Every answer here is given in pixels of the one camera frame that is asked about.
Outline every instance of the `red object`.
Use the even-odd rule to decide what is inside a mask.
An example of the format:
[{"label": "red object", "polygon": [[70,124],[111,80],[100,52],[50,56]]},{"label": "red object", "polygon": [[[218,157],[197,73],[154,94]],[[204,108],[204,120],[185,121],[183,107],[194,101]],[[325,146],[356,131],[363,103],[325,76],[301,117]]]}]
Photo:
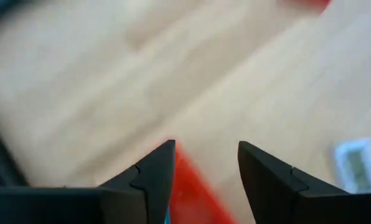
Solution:
[{"label": "red object", "polygon": [[172,224],[236,223],[179,146],[169,208]]},{"label": "red object", "polygon": [[329,3],[331,3],[331,0],[284,0],[284,1],[296,2],[311,9],[318,9],[319,11],[325,10],[328,7]]}]

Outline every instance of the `white object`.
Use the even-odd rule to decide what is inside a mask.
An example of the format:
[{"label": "white object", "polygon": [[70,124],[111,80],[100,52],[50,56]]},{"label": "white object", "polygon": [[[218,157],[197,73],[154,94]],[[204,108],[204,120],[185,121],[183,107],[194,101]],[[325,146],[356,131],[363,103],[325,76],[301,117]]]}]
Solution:
[{"label": "white object", "polygon": [[371,139],[342,143],[335,150],[336,166],[344,190],[371,192]]}]

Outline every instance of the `wooden floor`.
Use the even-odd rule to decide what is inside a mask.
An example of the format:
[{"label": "wooden floor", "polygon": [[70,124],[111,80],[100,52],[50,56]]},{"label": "wooden floor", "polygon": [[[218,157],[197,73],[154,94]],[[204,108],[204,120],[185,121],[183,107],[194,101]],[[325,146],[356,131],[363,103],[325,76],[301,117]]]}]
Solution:
[{"label": "wooden floor", "polygon": [[338,185],[371,136],[371,0],[41,1],[0,21],[0,135],[36,186],[94,186],[175,138],[240,223],[237,142]]}]

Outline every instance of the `blurry red object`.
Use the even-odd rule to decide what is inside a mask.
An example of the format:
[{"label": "blurry red object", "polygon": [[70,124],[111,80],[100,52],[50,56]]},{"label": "blurry red object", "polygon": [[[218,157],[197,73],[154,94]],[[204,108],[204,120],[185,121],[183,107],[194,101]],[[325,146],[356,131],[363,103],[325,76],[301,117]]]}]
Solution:
[{"label": "blurry red object", "polygon": [[285,0],[287,2],[296,2],[308,8],[318,9],[320,11],[325,10],[331,0]]},{"label": "blurry red object", "polygon": [[172,224],[236,223],[179,146],[169,208]]}]

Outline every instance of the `teal object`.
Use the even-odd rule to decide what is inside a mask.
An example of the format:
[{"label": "teal object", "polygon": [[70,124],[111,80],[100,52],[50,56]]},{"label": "teal object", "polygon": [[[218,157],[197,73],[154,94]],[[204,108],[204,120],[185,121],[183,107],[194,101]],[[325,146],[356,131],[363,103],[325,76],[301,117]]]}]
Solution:
[{"label": "teal object", "polygon": [[171,213],[170,213],[169,208],[167,208],[165,224],[171,224]]}]

